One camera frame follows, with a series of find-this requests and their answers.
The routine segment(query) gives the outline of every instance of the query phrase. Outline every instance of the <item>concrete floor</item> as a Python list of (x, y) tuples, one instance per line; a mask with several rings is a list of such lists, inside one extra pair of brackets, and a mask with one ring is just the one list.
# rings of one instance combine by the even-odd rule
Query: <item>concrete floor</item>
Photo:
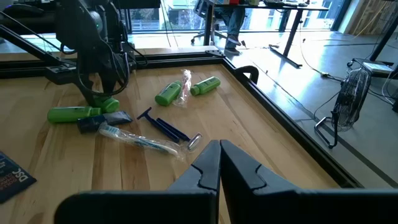
[[(137, 34), (132, 41), (138, 48), (185, 47), (191, 46), (190, 39), (194, 34), (169, 34), (167, 40), (164, 34)], [(352, 35), (342, 35), (336, 32), (302, 32), (297, 33), (294, 45), (290, 50), (290, 58), (303, 63), (301, 69), (296, 69), (286, 63), (267, 46), (279, 44), (283, 49), (288, 33), (245, 33), (240, 35), (246, 46), (240, 47), (241, 55), (229, 56), (236, 67), (255, 65), (260, 69), (259, 87), (292, 119), (311, 119), (319, 106), (324, 104), (340, 90), (340, 83), (324, 79), (310, 69), (303, 61), (300, 51), (300, 40), (306, 39), (302, 50), (307, 62), (314, 68), (328, 72), (336, 77), (346, 76), (346, 64), (354, 57), (367, 57), (374, 47), (377, 36), (361, 36), (354, 39)], [(31, 42), (44, 48), (42, 40), (32, 36)], [(59, 45), (53, 35), (47, 35)], [(194, 45), (202, 45), (203, 38), (197, 39)], [(216, 46), (223, 48), (225, 40), (216, 38)], [(0, 45), (0, 52), (23, 52), (8, 44)], [(379, 56), (379, 60), (398, 60), (398, 41), (395, 36), (389, 41)], [(386, 79), (373, 78), (371, 89), (381, 93), (381, 87)], [(398, 81), (389, 85), (391, 93), (398, 88)], [(335, 99), (321, 107), (317, 119), (330, 116)], [(339, 133), (341, 141), (334, 149), (328, 149), (325, 143), (314, 132), (315, 121), (298, 121), (297, 124), (305, 130), (324, 150), (341, 164), (356, 180), (369, 188), (398, 187), (398, 114), (391, 110), (392, 106), (375, 96), (368, 95), (361, 110), (361, 116), (352, 129)], [(322, 131), (332, 139), (324, 129)]]

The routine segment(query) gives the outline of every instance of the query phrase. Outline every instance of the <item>clear plastic wrapper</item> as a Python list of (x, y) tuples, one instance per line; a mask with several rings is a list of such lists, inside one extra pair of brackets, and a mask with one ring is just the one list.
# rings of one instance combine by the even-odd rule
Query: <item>clear plastic wrapper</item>
[(188, 98), (190, 95), (190, 89), (191, 89), (191, 79), (192, 79), (192, 73), (190, 70), (183, 69), (181, 70), (183, 75), (182, 75), (182, 88), (180, 91), (180, 94), (178, 95), (177, 99), (173, 101), (173, 104), (175, 106), (181, 106), (183, 108), (186, 108), (188, 105)]
[(155, 149), (163, 153), (171, 154), (175, 156), (177, 159), (184, 160), (185, 159), (185, 151), (178, 144), (160, 139), (148, 139), (143, 136), (137, 136), (128, 131), (112, 127), (107, 123), (102, 123), (99, 126), (98, 132), (104, 136), (109, 138), (113, 138), (117, 141), (125, 142), (133, 146), (142, 146), (149, 149)]

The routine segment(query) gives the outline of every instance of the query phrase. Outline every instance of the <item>packaged toothbrush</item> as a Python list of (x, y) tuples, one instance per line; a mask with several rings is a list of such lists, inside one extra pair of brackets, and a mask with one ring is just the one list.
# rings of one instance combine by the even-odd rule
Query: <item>packaged toothbrush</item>
[(107, 123), (102, 123), (99, 126), (98, 132), (104, 136), (128, 143), (133, 146), (142, 146), (149, 149), (155, 149), (166, 154), (171, 154), (177, 159), (185, 159), (183, 147), (180, 147), (177, 143), (172, 141), (160, 139), (153, 140), (143, 136), (137, 136), (128, 131), (110, 126)]

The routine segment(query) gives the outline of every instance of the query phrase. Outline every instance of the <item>small green bottle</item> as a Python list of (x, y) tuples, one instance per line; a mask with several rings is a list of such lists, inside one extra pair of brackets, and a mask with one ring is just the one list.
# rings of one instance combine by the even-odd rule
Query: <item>small green bottle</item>
[(101, 108), (87, 107), (66, 107), (52, 108), (47, 113), (47, 120), (51, 123), (76, 122), (78, 119), (87, 118), (101, 114)]
[(212, 89), (215, 89), (221, 84), (221, 81), (217, 77), (211, 77), (206, 80), (203, 80), (200, 83), (195, 84), (191, 88), (191, 94), (193, 96), (202, 95), (209, 92)]
[(120, 103), (113, 97), (96, 97), (94, 99), (97, 107), (102, 109), (103, 113), (114, 113), (119, 110)]
[(155, 96), (155, 101), (159, 105), (168, 106), (180, 94), (181, 81), (168, 84), (160, 93)]

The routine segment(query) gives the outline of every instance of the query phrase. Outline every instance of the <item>wooden table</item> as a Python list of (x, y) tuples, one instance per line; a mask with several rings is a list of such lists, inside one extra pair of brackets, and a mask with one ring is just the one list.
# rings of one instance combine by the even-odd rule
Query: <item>wooden table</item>
[[(170, 49), (143, 52), (167, 51)], [(37, 179), (27, 190), (0, 205), (2, 223), (52, 223), (58, 204), (81, 191), (165, 190), (211, 139), (229, 139), (299, 187), (338, 187), (221, 65), (184, 67), (193, 72), (193, 83), (212, 76), (221, 80), (221, 86), (215, 91), (190, 97), (187, 109), (157, 105), (154, 96), (166, 84), (181, 79), (181, 69), (139, 70), (116, 99), (121, 103), (121, 110), (133, 118), (151, 106), (152, 117), (170, 122), (189, 136), (202, 133), (202, 142), (184, 162), (99, 134), (82, 135), (76, 124), (47, 122), (47, 111), (51, 107), (86, 106), (74, 85), (57, 86), (42, 77), (0, 80), (0, 150)], [(120, 128), (148, 138), (166, 139), (144, 119), (134, 119)], [(219, 219), (220, 223), (229, 223), (223, 192)]]

